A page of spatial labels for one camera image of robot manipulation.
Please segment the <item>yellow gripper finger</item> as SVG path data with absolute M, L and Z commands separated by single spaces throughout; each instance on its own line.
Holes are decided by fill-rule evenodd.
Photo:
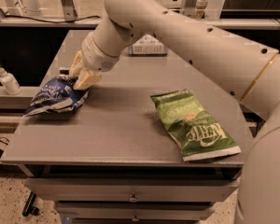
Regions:
M 78 75 L 74 89 L 78 91 L 84 91 L 99 82 L 101 79 L 101 71 L 92 71 L 90 69 L 83 68 Z
M 71 77 L 77 77 L 83 67 L 84 67 L 84 64 L 83 64 L 83 61 L 82 61 L 82 53 L 79 50 L 76 53 L 75 58 L 73 60 L 73 63 L 70 67 L 69 75 Z

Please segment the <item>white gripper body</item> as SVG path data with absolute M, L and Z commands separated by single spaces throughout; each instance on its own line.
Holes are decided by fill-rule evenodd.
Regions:
M 113 32 L 90 32 L 82 42 L 81 53 L 86 68 L 107 72 L 119 61 L 120 36 Z

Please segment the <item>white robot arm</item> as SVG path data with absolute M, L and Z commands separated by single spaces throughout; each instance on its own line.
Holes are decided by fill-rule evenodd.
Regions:
M 153 35 L 266 123 L 250 149 L 234 224 L 280 224 L 280 52 L 196 21 L 157 0 L 104 0 L 106 15 L 70 68 L 76 89 L 98 82 L 121 52 Z

